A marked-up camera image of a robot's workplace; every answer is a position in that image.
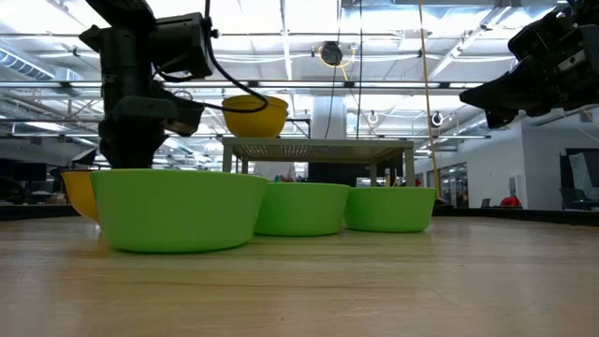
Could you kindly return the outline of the distant black workstation frame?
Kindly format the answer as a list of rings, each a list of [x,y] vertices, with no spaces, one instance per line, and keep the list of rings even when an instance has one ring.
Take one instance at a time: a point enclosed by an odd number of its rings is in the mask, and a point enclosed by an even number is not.
[[[289,134],[289,137],[304,137],[306,139],[312,137],[312,121],[309,118],[287,118],[285,122],[293,127],[293,132]]]

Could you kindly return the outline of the green plastic bowl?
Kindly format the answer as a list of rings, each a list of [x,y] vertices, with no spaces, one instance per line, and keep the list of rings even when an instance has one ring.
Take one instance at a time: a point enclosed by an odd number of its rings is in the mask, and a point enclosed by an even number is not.
[[[268,183],[255,234],[314,237],[333,235],[343,225],[350,187],[333,183]]]
[[[434,188],[352,188],[345,207],[345,225],[357,231],[422,232],[430,224],[435,200]]]
[[[91,183],[106,243],[151,254],[248,243],[268,187],[254,175],[140,168],[95,171]]]

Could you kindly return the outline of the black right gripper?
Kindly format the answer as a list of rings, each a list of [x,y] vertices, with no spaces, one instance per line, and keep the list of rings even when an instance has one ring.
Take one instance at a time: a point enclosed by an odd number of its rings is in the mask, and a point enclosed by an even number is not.
[[[513,71],[462,92],[460,101],[486,110],[488,128],[502,128],[554,109],[596,104],[599,43],[578,43],[543,56],[527,56]]]

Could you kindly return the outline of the pale green perforated metal shelf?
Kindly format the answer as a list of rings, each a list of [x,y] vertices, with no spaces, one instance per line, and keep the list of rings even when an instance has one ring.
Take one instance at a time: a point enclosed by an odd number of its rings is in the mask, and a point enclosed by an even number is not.
[[[414,143],[406,140],[359,139],[259,139],[221,138],[222,171],[232,170],[233,159],[241,161],[241,173],[250,162],[309,162],[364,164],[370,167],[371,186],[377,186],[376,170],[382,162],[403,156],[406,184],[416,185]]]

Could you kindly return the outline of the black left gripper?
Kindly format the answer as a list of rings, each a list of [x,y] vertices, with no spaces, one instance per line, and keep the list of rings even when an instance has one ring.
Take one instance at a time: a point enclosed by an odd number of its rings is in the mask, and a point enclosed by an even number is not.
[[[174,95],[155,79],[191,80],[186,72],[164,74],[154,68],[150,59],[154,26],[155,22],[143,28],[93,26],[79,35],[100,56],[105,112],[98,125],[100,152],[114,169],[148,169],[165,141],[165,131],[190,136],[204,111],[202,104]]]

